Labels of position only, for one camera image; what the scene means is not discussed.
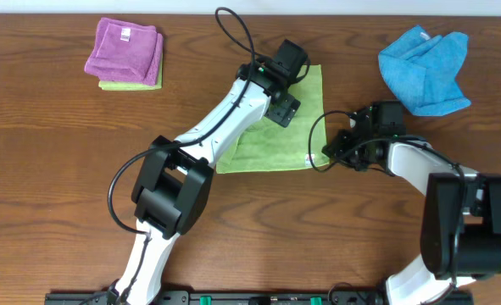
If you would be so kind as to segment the green microfiber cloth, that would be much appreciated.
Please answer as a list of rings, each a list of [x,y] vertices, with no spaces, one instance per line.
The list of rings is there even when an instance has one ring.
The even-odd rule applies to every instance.
[[[321,152],[326,144],[322,68],[312,65],[307,76],[289,88],[301,102],[292,122],[283,128],[263,118],[247,128],[216,164],[219,174],[309,169],[329,164]]]

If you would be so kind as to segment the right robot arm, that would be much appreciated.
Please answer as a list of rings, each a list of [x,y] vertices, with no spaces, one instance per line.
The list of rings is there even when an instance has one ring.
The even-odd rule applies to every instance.
[[[472,304],[464,286],[501,274],[501,175],[483,174],[409,135],[398,110],[348,114],[322,152],[333,164],[378,170],[425,198],[420,253],[386,278],[367,304]]]

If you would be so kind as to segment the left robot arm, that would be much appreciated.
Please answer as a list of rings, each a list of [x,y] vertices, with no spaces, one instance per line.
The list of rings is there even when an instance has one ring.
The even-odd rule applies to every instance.
[[[108,288],[108,304],[149,304],[155,299],[177,239],[203,213],[220,157],[264,117],[288,126],[300,105],[288,89],[308,72],[307,61],[262,58],[242,65],[231,89],[197,125],[173,141],[158,136],[117,171],[114,183],[136,161],[142,162],[131,192],[136,225],[121,226],[136,239],[124,274]]]

